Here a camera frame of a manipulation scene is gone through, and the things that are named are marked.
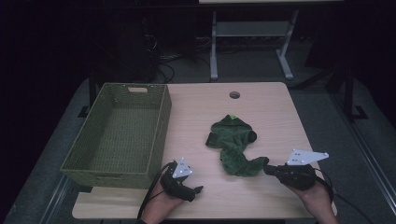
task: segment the basket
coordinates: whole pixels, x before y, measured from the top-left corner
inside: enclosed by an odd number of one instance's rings
[[[61,171],[83,186],[148,189],[171,107],[166,85],[105,83]]]

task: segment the dark floor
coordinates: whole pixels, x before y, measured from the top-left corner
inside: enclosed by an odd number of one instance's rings
[[[294,41],[290,44],[287,58],[295,78],[286,80],[276,58],[276,47],[277,44],[272,43],[233,54],[220,54],[217,82],[278,81],[291,87],[321,71],[304,67],[311,43]],[[200,60],[180,59],[167,63],[175,71],[172,83],[208,82],[208,56],[208,53],[203,53],[199,55]],[[171,76],[171,70],[167,67],[163,68],[163,72]],[[363,147],[371,149],[390,185],[396,186],[392,161],[396,158],[396,131],[375,105],[370,92],[358,80],[355,81],[354,105],[360,105],[368,119],[349,122],[338,105],[342,91],[327,93],[325,85],[328,81],[329,77],[325,77],[304,90],[290,91],[312,148],[331,155],[330,159],[321,161],[319,165],[331,177],[339,194],[356,204],[374,223],[396,223],[395,213],[389,206],[391,202],[384,196],[383,186],[362,151]],[[163,77],[157,76],[154,82],[163,82]],[[65,179],[59,169],[84,121],[84,118],[78,118],[78,114],[88,104],[86,80],[76,91],[5,223],[132,223],[132,220],[77,220],[71,215],[78,193],[89,188]],[[359,141],[355,130],[358,130],[363,142]],[[334,202],[341,223],[367,223],[348,204],[338,198]],[[239,220],[238,223],[263,222]],[[314,223],[314,220],[286,220],[286,223]]]

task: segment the desk leg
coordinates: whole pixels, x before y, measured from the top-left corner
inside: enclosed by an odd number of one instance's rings
[[[216,57],[216,11],[213,12],[212,21],[212,50],[210,52],[210,79],[218,79],[218,59]]]
[[[298,10],[295,10],[291,16],[291,19],[290,19],[290,22],[288,25],[288,29],[286,31],[285,42],[283,43],[283,46],[281,49],[276,50],[277,58],[279,59],[280,66],[282,67],[282,70],[283,70],[283,73],[285,74],[286,79],[293,79],[293,74],[290,71],[289,64],[288,64],[288,61],[286,60],[285,55],[286,55],[286,50],[288,49],[288,46],[289,46],[291,35],[293,34],[294,25],[296,23],[297,16],[298,16]]]

